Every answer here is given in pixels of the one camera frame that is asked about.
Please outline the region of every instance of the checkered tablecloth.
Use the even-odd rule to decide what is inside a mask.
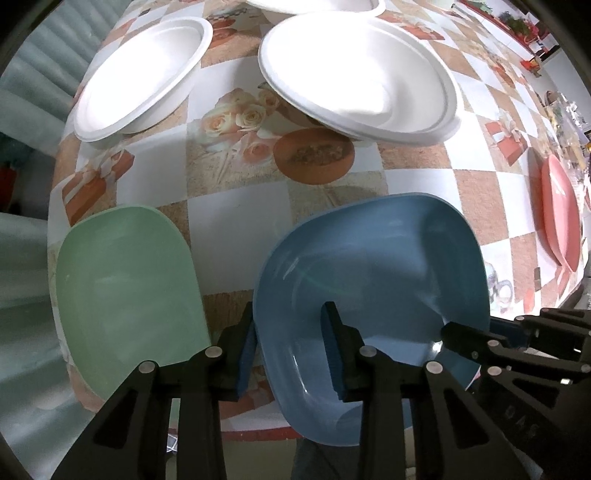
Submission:
[[[71,226],[116,205],[158,208],[193,247],[214,341],[239,320],[265,258],[294,225],[335,206],[392,193],[431,193],[464,214],[487,263],[492,314],[535,314],[556,306],[575,288],[586,257],[578,272],[563,272],[542,232],[540,164],[556,150],[556,136],[519,57],[469,14],[418,0],[387,0],[387,8],[383,19],[422,39],[453,72],[465,103],[462,128],[429,148],[356,142],[350,145],[354,160],[346,174],[339,170],[342,161],[335,161],[336,167],[323,170],[323,184],[310,185],[300,183],[300,174],[314,178],[316,166],[303,164],[291,172],[281,168],[274,158],[280,150],[276,144],[294,131],[308,129],[299,137],[305,139],[323,127],[265,83],[256,54],[272,26],[261,12],[237,0],[131,3],[81,88],[119,46],[163,19],[205,17],[215,30],[189,98],[158,125],[105,151],[81,143],[71,116],[67,122],[50,199],[50,285],[70,378],[87,408],[97,410],[102,400],[84,383],[70,356],[54,271]],[[223,430],[236,438],[293,434],[273,400],[260,359],[247,395],[223,405],[221,412]]]

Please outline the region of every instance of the floor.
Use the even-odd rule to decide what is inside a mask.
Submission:
[[[289,480],[296,453],[295,440],[224,442],[228,480]],[[166,478],[177,477],[176,458],[168,461]]]

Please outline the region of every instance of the curtain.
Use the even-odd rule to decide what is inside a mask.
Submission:
[[[92,418],[70,386],[47,286],[47,222],[0,213],[0,432],[46,480]]]
[[[78,86],[129,3],[64,0],[44,19],[0,77],[0,132],[54,156]],[[0,432],[31,477],[48,480],[93,414],[57,340],[44,220],[0,213],[0,332]]]
[[[74,95],[130,0],[63,0],[0,77],[0,132],[55,156]]]

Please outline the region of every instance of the plate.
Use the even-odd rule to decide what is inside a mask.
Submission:
[[[552,253],[575,272],[581,256],[581,220],[573,185],[560,160],[550,155],[542,165],[544,229]]]
[[[394,360],[437,359],[464,387],[478,371],[441,348],[446,322],[488,331],[489,296],[472,230],[437,197],[380,197],[305,221],[273,250],[255,289],[265,370],[285,419],[315,442],[357,445],[362,406],[332,388],[320,331],[326,301]]]
[[[385,0],[248,0],[247,3],[260,8],[274,25],[293,15],[312,12],[345,11],[377,17],[386,10]]]
[[[212,41],[204,18],[163,20],[118,48],[88,81],[74,132],[84,142],[135,133],[160,122],[189,95]]]
[[[77,223],[56,292],[72,360],[104,400],[143,360],[169,365],[211,345],[189,246],[156,209],[116,207]]]
[[[351,12],[297,15],[263,39],[259,66],[293,106],[344,135],[436,145],[463,101],[443,61],[394,24]]]

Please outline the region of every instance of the pink plate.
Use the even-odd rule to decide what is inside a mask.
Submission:
[[[542,196],[550,249],[562,266],[576,271],[581,256],[579,208],[573,186],[555,155],[542,166]]]
[[[589,208],[589,210],[591,210],[591,196],[589,196],[589,189],[588,188],[585,189],[585,203],[587,204],[587,207]]]

